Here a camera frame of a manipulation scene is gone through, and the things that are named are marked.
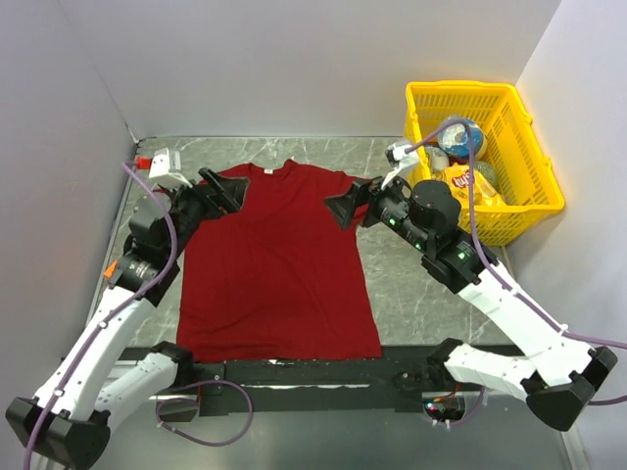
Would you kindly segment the red t-shirt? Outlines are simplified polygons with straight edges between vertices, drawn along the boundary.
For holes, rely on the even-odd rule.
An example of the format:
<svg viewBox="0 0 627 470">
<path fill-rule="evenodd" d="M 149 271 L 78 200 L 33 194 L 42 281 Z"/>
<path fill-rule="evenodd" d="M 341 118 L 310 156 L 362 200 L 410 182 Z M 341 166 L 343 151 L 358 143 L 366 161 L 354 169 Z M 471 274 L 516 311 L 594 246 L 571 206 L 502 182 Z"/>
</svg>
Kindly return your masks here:
<svg viewBox="0 0 627 470">
<path fill-rule="evenodd" d="M 244 205 L 185 249 L 177 343 L 201 362 L 381 356 L 357 230 L 324 203 L 353 177 L 294 161 L 225 175 L 248 180 Z"/>
</svg>

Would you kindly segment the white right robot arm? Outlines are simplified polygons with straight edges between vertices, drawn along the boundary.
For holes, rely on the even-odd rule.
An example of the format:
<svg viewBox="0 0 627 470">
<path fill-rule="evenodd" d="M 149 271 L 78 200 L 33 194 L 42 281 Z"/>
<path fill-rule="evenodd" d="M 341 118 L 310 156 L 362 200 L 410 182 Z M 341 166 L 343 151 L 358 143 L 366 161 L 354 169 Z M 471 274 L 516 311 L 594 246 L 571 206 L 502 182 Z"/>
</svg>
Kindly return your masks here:
<svg viewBox="0 0 627 470">
<path fill-rule="evenodd" d="M 507 394 L 549 427 L 569 430 L 592 404 L 616 354 L 568 337 L 515 287 L 499 259 L 458 226 L 461 205 L 446 183 L 421 181 L 406 194 L 408 186 L 401 177 L 358 180 L 324 203 L 343 229 L 359 209 L 365 210 L 363 226 L 388 227 L 421 254 L 433 279 L 484 313 L 520 351 L 505 356 L 446 339 L 427 359 L 430 383 L 443 391 L 467 383 Z"/>
</svg>

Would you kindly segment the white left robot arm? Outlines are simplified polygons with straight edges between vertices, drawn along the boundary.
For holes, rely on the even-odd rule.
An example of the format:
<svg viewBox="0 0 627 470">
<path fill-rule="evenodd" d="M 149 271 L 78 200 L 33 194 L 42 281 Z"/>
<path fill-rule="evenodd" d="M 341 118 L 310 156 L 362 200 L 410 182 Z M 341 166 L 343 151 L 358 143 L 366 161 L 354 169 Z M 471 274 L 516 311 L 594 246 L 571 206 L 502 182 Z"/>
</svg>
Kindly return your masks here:
<svg viewBox="0 0 627 470">
<path fill-rule="evenodd" d="M 122 255 L 78 340 L 30 398 L 15 398 L 6 419 L 24 446 L 23 467 L 40 455 L 67 469 L 89 469 L 113 432 L 149 397 L 196 387 L 191 351 L 161 342 L 117 379 L 110 374 L 143 321 L 159 306 L 180 268 L 177 260 L 201 224 L 239 212 L 250 181 L 200 169 L 139 179 Z"/>
</svg>

